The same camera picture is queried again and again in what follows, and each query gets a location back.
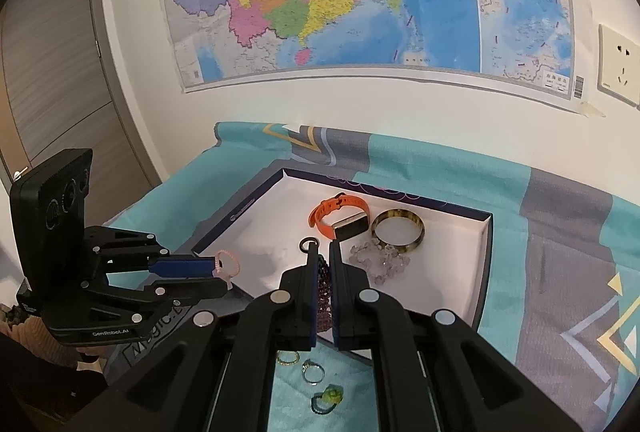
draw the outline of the camera lens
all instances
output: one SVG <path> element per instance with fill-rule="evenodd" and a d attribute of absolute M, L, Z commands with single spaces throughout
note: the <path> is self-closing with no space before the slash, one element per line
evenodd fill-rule
<path fill-rule="evenodd" d="M 45 215 L 47 228 L 49 230 L 53 230 L 53 228 L 58 224 L 59 221 L 60 212 L 58 210 L 58 202 L 55 199 L 52 199 L 49 203 L 49 206 L 47 206 L 47 213 Z"/>
<path fill-rule="evenodd" d="M 84 194 L 88 186 L 89 186 L 89 171 L 85 168 L 84 172 L 82 173 L 82 179 L 78 184 L 78 189 L 80 190 L 80 193 Z"/>
<path fill-rule="evenodd" d="M 65 212 L 71 210 L 76 200 L 76 181 L 71 180 L 65 186 L 65 192 L 62 194 L 62 209 Z"/>

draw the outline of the watch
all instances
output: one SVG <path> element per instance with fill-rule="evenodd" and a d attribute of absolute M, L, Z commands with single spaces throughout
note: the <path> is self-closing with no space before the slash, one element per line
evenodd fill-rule
<path fill-rule="evenodd" d="M 322 222 L 324 216 L 340 210 L 343 206 L 357 206 L 363 213 L 355 214 L 331 225 Z M 331 199 L 325 199 L 314 208 L 309 215 L 309 227 L 316 226 L 326 238 L 343 241 L 366 232 L 369 229 L 369 219 L 369 205 L 365 200 L 356 196 L 348 196 L 342 192 Z"/>

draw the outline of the silver screw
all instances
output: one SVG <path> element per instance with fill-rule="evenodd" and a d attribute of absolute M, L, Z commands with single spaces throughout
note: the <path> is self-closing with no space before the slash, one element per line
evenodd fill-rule
<path fill-rule="evenodd" d="M 200 311 L 193 316 L 193 323 L 198 327 L 207 327 L 213 323 L 214 316 L 209 311 Z"/>
<path fill-rule="evenodd" d="M 374 289 L 363 289 L 358 296 L 363 302 L 373 303 L 378 301 L 380 293 Z"/>
<path fill-rule="evenodd" d="M 456 321 L 456 316 L 451 311 L 443 309 L 436 313 L 436 322 L 443 326 L 450 326 Z"/>
<path fill-rule="evenodd" d="M 279 289 L 271 293 L 269 298 L 271 299 L 271 302 L 273 302 L 274 304 L 284 304 L 286 302 L 289 302 L 291 295 L 289 294 L 288 291 Z"/>

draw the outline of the gray door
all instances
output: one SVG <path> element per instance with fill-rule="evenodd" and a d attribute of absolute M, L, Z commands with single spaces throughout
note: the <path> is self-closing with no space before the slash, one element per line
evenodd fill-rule
<path fill-rule="evenodd" d="M 1 30 L 6 96 L 31 167 L 63 148 L 94 149 L 87 224 L 151 190 L 113 104 L 91 0 L 8 0 Z"/>

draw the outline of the orange watch strap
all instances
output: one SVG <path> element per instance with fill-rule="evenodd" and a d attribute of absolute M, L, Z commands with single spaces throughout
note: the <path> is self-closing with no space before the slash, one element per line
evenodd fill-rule
<path fill-rule="evenodd" d="M 369 212 L 369 205 L 364 199 L 356 196 L 348 196 L 347 194 L 338 194 L 331 199 L 325 199 L 322 201 L 313 211 L 309 214 L 309 227 L 316 226 L 318 231 L 326 238 L 334 240 L 335 230 L 328 224 L 322 222 L 322 218 L 327 216 L 331 212 L 340 210 L 343 206 L 356 206 L 366 213 L 369 220 L 371 220 L 371 214 Z"/>

